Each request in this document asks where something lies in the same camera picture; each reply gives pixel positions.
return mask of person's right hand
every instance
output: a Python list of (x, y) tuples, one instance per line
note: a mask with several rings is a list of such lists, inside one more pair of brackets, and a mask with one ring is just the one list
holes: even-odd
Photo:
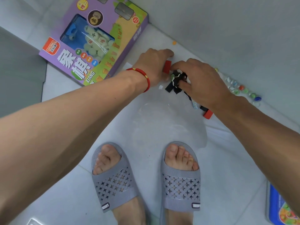
[(171, 70), (181, 70), (189, 77), (191, 84), (179, 82), (179, 87), (200, 105), (214, 110), (234, 95), (209, 64), (190, 58), (171, 66)]

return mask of red block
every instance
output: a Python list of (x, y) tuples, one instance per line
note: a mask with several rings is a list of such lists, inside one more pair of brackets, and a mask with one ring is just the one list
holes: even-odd
[(169, 74), (172, 62), (166, 61), (165, 66), (163, 67), (163, 73)]
[(205, 117), (206, 119), (210, 119), (212, 117), (214, 113), (211, 110), (208, 110), (205, 112), (205, 114), (203, 115), (203, 117)]

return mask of hand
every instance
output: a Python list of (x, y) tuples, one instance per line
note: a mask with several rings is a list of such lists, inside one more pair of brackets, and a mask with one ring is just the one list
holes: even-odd
[(161, 80), (169, 78), (168, 74), (163, 73), (163, 67), (166, 60), (172, 56), (174, 56), (174, 52), (169, 49), (154, 50), (150, 48), (140, 55), (133, 68), (143, 70), (150, 80), (151, 87), (153, 87)]
[(228, 98), (234, 97), (209, 64), (190, 58), (186, 62), (179, 61), (171, 66), (172, 71), (178, 69), (185, 72), (191, 81), (189, 84), (181, 80), (179, 87), (200, 105), (213, 110)]

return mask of person's left arm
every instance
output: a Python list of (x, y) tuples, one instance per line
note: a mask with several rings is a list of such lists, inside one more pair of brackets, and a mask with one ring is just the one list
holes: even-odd
[[(171, 50), (149, 49), (134, 68), (151, 86)], [(85, 156), (113, 118), (148, 87), (134, 71), (82, 87), (0, 119), (0, 224), (11, 221)]]

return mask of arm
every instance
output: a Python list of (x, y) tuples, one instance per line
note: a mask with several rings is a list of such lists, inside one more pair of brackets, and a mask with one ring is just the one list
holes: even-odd
[[(151, 86), (171, 50), (149, 49), (134, 68)], [(29, 106), (0, 119), (0, 224), (8, 223), (85, 156), (110, 121), (148, 86), (136, 71)]]
[(191, 85), (180, 82), (196, 102), (226, 125), (289, 206), (300, 215), (300, 135), (263, 114), (245, 98), (230, 93), (218, 73), (195, 59), (178, 62)]

